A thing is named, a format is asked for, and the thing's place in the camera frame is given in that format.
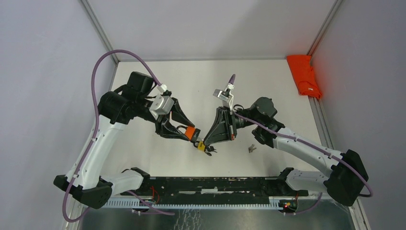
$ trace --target orange object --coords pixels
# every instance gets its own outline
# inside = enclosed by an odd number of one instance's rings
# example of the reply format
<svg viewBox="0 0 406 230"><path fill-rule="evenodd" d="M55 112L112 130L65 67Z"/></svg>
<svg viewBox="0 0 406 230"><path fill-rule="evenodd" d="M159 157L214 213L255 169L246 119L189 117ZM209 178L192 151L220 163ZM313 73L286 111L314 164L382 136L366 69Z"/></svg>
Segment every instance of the orange object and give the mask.
<svg viewBox="0 0 406 230"><path fill-rule="evenodd" d="M317 86L313 67L310 66L311 58L308 55L289 55L286 59L299 94L320 99L323 94Z"/></svg>
<svg viewBox="0 0 406 230"><path fill-rule="evenodd" d="M186 128L186 132L185 132L185 136L191 140L194 134L194 131L196 130L196 128L193 128L192 126L188 126Z"/></svg>

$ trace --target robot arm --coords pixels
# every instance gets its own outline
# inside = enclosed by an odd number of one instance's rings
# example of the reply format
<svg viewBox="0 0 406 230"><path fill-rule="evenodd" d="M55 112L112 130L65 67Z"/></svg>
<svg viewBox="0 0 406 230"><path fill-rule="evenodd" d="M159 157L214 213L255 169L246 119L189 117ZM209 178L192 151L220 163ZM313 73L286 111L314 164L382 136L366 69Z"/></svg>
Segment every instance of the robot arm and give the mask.
<svg viewBox="0 0 406 230"><path fill-rule="evenodd" d="M194 142L200 133L187 119L179 106L179 101L171 97L165 85L158 86L162 94L148 97L153 89L153 79L138 72L132 72L128 83L101 97L98 105L99 128L91 140L94 126L86 143L93 141L81 168L75 170L85 152L85 145L77 161L66 175L56 176L54 185L66 191L72 178L75 178L69 193L79 202L92 208L101 208L111 195L140 187L145 172L132 168L116 175L100 175L102 166L113 143L134 117L155 123L156 133L164 138L177 138ZM170 123L170 118L186 125L192 132L182 133Z"/></svg>
<svg viewBox="0 0 406 230"><path fill-rule="evenodd" d="M229 83L223 91L214 92L214 96L223 101L223 106L217 108L215 121L201 144L209 148L217 142L234 140L238 129L256 123L252 134L260 144L288 152L319 170L306 172L293 168L285 169L279 177L286 180L293 190L327 192L337 202L352 206L360 195L364 183L347 166L335 159L347 163L367 181L368 175L356 152L348 150L342 153L325 148L286 128L284 124L274 119L277 110L273 106L272 99L260 97L248 109L240 105L232 106L233 88L234 86L230 86Z"/></svg>

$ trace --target orange cloth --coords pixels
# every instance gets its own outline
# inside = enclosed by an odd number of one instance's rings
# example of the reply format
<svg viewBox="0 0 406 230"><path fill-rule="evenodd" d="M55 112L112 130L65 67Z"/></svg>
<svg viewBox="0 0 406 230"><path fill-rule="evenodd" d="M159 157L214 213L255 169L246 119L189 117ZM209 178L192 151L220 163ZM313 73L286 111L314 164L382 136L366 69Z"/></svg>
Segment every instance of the orange cloth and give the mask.
<svg viewBox="0 0 406 230"><path fill-rule="evenodd" d="M311 58L308 55L289 55L287 60L299 94L320 99L323 94L317 86L313 67L310 66Z"/></svg>

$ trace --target small yellow object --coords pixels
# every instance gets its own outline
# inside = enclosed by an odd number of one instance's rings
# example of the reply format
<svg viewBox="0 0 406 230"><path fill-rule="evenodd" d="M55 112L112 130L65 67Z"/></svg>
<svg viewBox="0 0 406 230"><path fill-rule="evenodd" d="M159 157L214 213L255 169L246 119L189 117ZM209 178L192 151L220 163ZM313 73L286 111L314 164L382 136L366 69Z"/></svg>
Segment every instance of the small yellow object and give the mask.
<svg viewBox="0 0 406 230"><path fill-rule="evenodd" d="M197 149L204 152L205 148L206 148L206 146L204 146L203 141L199 141L199 145L197 146Z"/></svg>

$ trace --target red wire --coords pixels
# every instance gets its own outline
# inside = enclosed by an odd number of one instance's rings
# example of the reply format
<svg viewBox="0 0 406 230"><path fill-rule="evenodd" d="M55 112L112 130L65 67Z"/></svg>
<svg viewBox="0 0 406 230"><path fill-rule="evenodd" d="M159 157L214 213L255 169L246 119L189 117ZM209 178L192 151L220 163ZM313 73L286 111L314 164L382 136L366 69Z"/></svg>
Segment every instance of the red wire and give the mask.
<svg viewBox="0 0 406 230"><path fill-rule="evenodd" d="M154 195L155 195L155 193L157 193L158 199L157 199L157 201L155 202L155 204L157 204L157 203L159 202L159 194L158 194L158 192L154 189L153 186L151 186L151 189L152 189L152 199L155 198Z"/></svg>

